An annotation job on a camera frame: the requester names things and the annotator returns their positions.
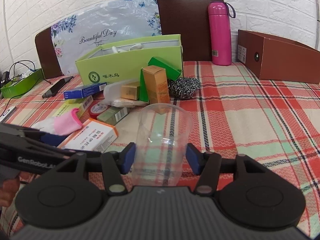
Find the phone screen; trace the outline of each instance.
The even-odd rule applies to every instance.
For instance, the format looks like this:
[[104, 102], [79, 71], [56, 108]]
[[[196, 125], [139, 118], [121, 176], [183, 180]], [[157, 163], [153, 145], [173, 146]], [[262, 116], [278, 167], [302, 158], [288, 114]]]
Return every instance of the phone screen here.
[[60, 79], [57, 83], [55, 83], [46, 93], [42, 95], [43, 98], [46, 97], [53, 97], [55, 96], [58, 91], [67, 84], [71, 79], [73, 79], [73, 76]]

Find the human hand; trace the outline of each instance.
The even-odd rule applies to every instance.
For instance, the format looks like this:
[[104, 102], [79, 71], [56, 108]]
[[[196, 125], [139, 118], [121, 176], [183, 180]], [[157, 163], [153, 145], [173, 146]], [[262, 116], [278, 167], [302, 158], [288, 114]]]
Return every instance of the human hand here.
[[[21, 171], [19, 176], [22, 179], [29, 179], [30, 173]], [[3, 182], [2, 188], [0, 188], [0, 206], [9, 207], [19, 190], [20, 178], [17, 176], [15, 179], [7, 179]]]

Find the barcode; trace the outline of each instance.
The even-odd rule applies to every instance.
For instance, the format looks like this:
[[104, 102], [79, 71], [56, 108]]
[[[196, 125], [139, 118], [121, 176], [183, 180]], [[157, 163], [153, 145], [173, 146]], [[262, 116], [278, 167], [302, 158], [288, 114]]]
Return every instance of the barcode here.
[[128, 114], [128, 108], [122, 108], [118, 113], [115, 114], [116, 121], [119, 122], [122, 118], [124, 118]]
[[92, 103], [93, 99], [92, 100], [91, 99], [92, 99], [92, 96], [89, 96], [87, 100], [84, 102], [83, 104], [84, 109], [86, 109]]
[[105, 88], [106, 84], [100, 85], [99, 90], [102, 91]]
[[212, 50], [212, 56], [217, 57], [218, 56], [218, 51], [217, 50]]
[[247, 49], [245, 47], [242, 47], [241, 45], [238, 45], [238, 59], [245, 64], [245, 58], [247, 56]]

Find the pink cloth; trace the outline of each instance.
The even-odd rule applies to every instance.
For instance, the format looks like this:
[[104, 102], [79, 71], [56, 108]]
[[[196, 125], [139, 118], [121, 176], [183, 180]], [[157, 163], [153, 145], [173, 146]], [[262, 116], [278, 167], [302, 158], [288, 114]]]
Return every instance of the pink cloth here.
[[70, 133], [81, 129], [82, 123], [76, 115], [78, 112], [79, 109], [74, 108], [61, 116], [57, 116], [53, 122], [55, 133], [57, 135], [69, 135]]

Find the screw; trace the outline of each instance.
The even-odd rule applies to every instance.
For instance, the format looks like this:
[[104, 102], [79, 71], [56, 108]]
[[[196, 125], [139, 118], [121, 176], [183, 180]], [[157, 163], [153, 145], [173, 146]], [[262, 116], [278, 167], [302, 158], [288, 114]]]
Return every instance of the screw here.
[[197, 187], [197, 192], [200, 194], [209, 194], [210, 192], [212, 192], [212, 188], [208, 185], [201, 185]]
[[123, 185], [120, 184], [113, 184], [109, 187], [109, 190], [112, 193], [120, 193], [123, 192], [125, 190], [125, 187]]

